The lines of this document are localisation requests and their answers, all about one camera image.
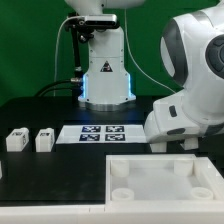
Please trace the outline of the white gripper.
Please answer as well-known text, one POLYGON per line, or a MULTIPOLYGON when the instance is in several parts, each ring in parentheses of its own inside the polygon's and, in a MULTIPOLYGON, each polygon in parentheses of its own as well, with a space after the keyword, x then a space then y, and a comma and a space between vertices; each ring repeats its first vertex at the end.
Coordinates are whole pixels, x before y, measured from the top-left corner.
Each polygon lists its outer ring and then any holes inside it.
POLYGON ((187 92, 182 90, 156 100, 144 132, 153 153, 165 153, 166 142, 177 140, 184 140, 184 150, 197 149, 197 138, 224 133, 224 97, 215 100, 195 96, 188 100, 187 92))

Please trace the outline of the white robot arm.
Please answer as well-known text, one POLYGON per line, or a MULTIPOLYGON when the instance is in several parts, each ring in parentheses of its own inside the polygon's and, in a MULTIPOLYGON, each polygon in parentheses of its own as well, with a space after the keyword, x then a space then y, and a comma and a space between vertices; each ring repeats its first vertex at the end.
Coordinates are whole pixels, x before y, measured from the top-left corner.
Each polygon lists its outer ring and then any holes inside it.
MULTIPOLYGON (((79 18, 89 42, 89 69, 79 103, 98 111, 114 111, 135 100, 124 68, 124 33, 104 9, 127 9, 146 0, 65 0, 79 18)), ((164 152, 169 141, 185 149, 198 139, 224 133, 224 0, 214 7, 172 18, 160 51, 168 74, 182 90, 153 103, 144 124, 146 141, 164 152)))

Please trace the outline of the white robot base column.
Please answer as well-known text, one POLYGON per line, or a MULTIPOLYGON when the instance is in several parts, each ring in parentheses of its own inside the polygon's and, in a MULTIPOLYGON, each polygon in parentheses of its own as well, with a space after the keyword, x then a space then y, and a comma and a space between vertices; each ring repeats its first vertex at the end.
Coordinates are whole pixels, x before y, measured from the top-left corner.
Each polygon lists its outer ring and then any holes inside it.
POLYGON ((116 111, 133 103, 131 76, 124 67, 122 28, 95 31, 89 41, 89 67, 83 76, 81 107, 96 111, 116 111))

